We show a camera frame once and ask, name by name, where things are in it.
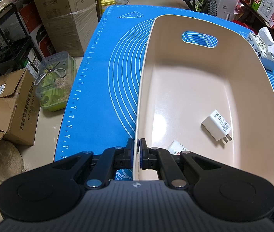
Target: metal screw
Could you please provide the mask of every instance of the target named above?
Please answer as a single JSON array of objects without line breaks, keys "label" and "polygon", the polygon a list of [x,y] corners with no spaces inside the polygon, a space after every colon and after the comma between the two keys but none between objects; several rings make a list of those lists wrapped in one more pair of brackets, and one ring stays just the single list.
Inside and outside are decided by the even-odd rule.
[{"label": "metal screw", "polygon": [[176,180],[173,180],[171,182],[171,184],[174,186],[174,187],[185,187],[186,186],[186,181],[184,180],[181,180],[181,179],[176,179]]},{"label": "metal screw", "polygon": [[98,179],[92,179],[92,180],[88,180],[88,181],[86,182],[86,185],[87,185],[88,187],[93,187],[93,188],[95,188],[95,187],[101,186],[101,185],[102,185],[102,182],[101,182],[100,180],[98,180]]}]

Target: transparent plastic lid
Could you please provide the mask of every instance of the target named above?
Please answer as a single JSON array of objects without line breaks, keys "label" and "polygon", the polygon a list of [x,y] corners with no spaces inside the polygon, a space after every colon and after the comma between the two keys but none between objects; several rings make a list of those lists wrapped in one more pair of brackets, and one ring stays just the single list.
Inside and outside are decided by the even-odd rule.
[{"label": "transparent plastic lid", "polygon": [[68,52],[63,51],[42,60],[38,76],[47,73],[47,69],[65,69],[63,78],[56,72],[48,73],[36,87],[36,95],[42,107],[52,106],[67,101],[75,78],[75,66]]}]

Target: tissue pack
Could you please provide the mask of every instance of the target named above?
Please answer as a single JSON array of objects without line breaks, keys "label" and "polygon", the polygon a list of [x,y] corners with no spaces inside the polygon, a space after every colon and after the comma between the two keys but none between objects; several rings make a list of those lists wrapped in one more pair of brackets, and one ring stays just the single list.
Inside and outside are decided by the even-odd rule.
[{"label": "tissue pack", "polygon": [[274,55],[268,51],[268,46],[261,40],[261,38],[253,33],[249,33],[246,40],[252,45],[257,56],[262,62],[265,69],[274,70]]}]

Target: scissors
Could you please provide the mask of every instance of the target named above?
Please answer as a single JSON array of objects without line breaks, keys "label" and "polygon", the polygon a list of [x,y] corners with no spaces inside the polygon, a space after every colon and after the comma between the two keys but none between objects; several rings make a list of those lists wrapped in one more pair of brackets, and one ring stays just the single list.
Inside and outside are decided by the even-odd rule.
[{"label": "scissors", "polygon": [[58,74],[58,76],[59,76],[60,78],[64,78],[64,77],[66,76],[66,70],[63,69],[63,68],[57,68],[57,69],[55,69],[56,66],[59,65],[59,63],[60,63],[60,62],[58,62],[52,69],[46,67],[47,72],[46,72],[46,73],[43,73],[43,74],[40,74],[40,75],[35,79],[35,81],[34,81],[34,86],[39,85],[39,83],[44,79],[44,77],[45,77],[46,75],[52,73],[52,72],[55,72],[56,74]]}]

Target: tissue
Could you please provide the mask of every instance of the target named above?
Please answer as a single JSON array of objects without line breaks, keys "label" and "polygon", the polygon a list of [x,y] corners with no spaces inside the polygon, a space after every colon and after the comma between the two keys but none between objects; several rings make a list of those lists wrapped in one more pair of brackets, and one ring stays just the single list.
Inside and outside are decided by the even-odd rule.
[{"label": "tissue", "polygon": [[258,34],[259,35],[255,35],[250,32],[246,40],[252,45],[265,69],[273,71],[274,41],[266,27],[263,27]]}]

